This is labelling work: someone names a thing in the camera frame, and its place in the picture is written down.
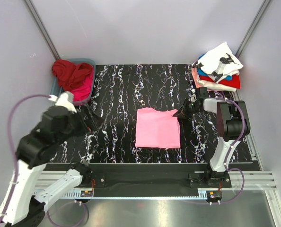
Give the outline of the pink t-shirt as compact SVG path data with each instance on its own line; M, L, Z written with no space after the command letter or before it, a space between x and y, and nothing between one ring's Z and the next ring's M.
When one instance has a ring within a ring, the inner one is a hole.
M137 110L135 146L180 148L180 124L173 116L176 112L176 109L158 111L150 107Z

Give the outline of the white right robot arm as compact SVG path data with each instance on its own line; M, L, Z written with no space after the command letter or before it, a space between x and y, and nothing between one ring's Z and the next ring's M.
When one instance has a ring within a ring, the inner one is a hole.
M178 119L192 119L195 113L210 112L216 114L218 144L202 174L193 174L191 183L203 183L216 187L221 183L230 183L229 172L242 171L229 168L229 162L241 140L250 133L250 122L244 101L233 101L213 90L215 97L209 97L207 88L197 88L190 98L185 99L180 109L173 114Z

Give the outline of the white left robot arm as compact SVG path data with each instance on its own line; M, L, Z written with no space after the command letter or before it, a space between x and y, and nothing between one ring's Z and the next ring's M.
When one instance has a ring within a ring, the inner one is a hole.
M10 145L14 171L0 205L0 225L36 227L49 216L50 207L69 190L95 186L89 164L72 162L64 176L41 192L35 192L36 182L56 149L69 138L85 135L97 128L97 117L88 114L84 119L77 112L73 98L68 91L59 96L49 95L53 106L42 114L40 122L21 138L17 147Z

